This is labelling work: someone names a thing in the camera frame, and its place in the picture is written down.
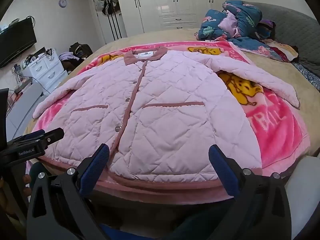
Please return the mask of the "person's left hand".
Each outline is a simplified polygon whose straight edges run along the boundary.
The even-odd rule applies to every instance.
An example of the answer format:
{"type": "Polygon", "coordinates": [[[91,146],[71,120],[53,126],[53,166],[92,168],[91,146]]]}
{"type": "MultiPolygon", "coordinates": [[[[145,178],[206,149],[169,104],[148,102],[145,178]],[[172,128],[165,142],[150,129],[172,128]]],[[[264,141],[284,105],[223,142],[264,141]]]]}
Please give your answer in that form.
{"type": "MultiPolygon", "coordinates": [[[[31,188],[29,184],[31,182],[31,177],[28,174],[25,174],[22,177],[24,188],[22,190],[23,196],[28,198],[31,195],[31,188]]],[[[4,180],[1,178],[1,207],[7,213],[7,215],[13,215],[15,213],[15,208],[13,207],[12,203],[9,201],[9,198],[5,194],[4,190],[4,180]]]]}

